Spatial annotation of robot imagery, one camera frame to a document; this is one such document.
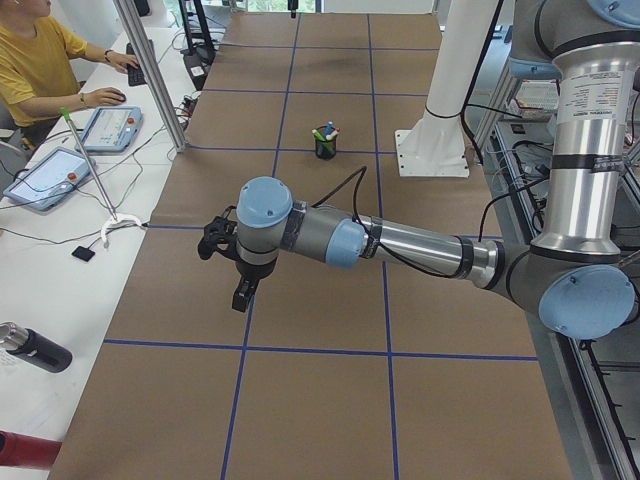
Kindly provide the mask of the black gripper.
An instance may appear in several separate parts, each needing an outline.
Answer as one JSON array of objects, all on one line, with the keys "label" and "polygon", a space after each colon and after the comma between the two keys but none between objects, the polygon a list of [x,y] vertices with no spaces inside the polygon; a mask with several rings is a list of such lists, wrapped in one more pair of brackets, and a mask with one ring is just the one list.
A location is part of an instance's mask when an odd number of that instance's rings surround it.
[{"label": "black gripper", "polygon": [[259,282],[274,271],[274,262],[262,265],[250,264],[244,260],[236,262],[236,269],[240,274],[240,281],[232,298],[232,309],[246,312],[258,288]]}]

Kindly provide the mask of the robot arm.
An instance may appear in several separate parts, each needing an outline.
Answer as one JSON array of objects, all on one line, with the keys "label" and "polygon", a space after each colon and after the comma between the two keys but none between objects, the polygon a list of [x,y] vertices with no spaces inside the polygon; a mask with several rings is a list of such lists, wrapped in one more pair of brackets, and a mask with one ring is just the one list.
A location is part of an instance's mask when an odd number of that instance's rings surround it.
[{"label": "robot arm", "polygon": [[244,311],[281,251],[350,268],[395,261],[441,278],[466,279],[534,313],[549,329],[596,339],[638,312],[610,229],[628,98],[639,67],[635,1],[520,1],[514,57],[549,61],[562,76],[542,231],[528,246],[469,240],[293,199],[272,177],[239,195],[231,252]]}]

